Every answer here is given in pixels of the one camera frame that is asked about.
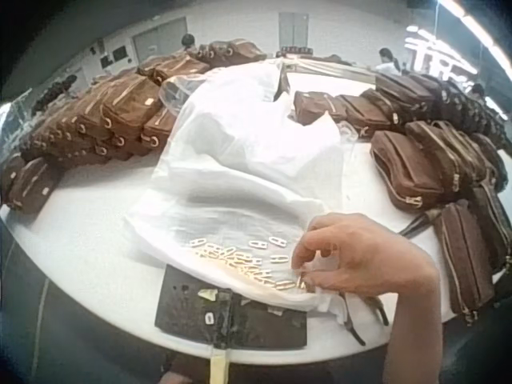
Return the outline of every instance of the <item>finger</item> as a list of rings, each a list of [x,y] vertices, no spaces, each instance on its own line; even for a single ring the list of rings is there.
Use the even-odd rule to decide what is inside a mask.
[[[305,262],[313,261],[317,250],[332,249],[333,241],[335,232],[330,227],[306,232],[295,247],[292,268],[298,269]]]
[[[332,226],[336,224],[342,216],[343,214],[324,214],[322,216],[317,216],[311,220],[307,230],[320,230],[322,228],[326,228],[327,226]]]
[[[340,270],[305,272],[302,279],[307,285],[318,286],[324,290],[343,290],[342,272]]]

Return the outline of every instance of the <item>person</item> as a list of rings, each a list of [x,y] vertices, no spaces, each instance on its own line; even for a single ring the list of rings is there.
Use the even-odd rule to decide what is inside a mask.
[[[381,56],[382,64],[375,67],[381,74],[400,74],[400,64],[389,48],[381,48],[378,54]]]
[[[467,94],[470,98],[479,102],[483,106],[486,104],[486,90],[483,85],[477,82],[471,87],[471,90]]]
[[[184,34],[182,46],[184,51],[195,50],[195,37],[192,34]]]
[[[320,253],[334,257],[334,270],[308,268]],[[311,287],[374,297],[396,293],[398,301],[383,372],[386,384],[434,384],[442,360],[439,272],[421,248],[362,214],[313,219],[296,245],[292,268]],[[190,383],[169,373],[161,384]]]

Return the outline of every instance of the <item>wall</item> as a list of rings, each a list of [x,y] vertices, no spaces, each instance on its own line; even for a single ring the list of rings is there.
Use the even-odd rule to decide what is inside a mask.
[[[105,37],[107,52],[125,45],[132,60],[116,62],[109,71],[115,74],[138,64],[131,39],[134,35],[184,16],[197,43],[241,37],[273,54],[279,48],[279,12],[310,15],[308,45],[317,56],[337,54],[348,61],[375,66],[379,64],[378,50],[388,46],[401,62],[407,59],[403,42],[411,12],[404,0],[210,0],[162,13]],[[90,47],[62,67],[76,70],[81,66],[89,82],[103,74],[98,49],[92,55]]]

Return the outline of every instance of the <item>door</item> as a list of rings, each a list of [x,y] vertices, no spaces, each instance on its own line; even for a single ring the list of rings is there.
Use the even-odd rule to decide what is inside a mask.
[[[151,56],[172,54],[182,48],[182,37],[186,34],[186,18],[177,18],[133,37],[138,62]]]
[[[294,12],[279,13],[279,45],[283,46],[307,46],[308,14],[296,14]]]

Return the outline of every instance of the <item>hand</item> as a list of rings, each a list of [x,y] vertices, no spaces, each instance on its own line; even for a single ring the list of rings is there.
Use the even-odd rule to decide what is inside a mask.
[[[305,271],[306,284],[362,296],[416,294],[436,289],[438,270],[421,248],[362,214],[316,217],[297,244],[292,267],[316,251],[338,258],[336,270]]]

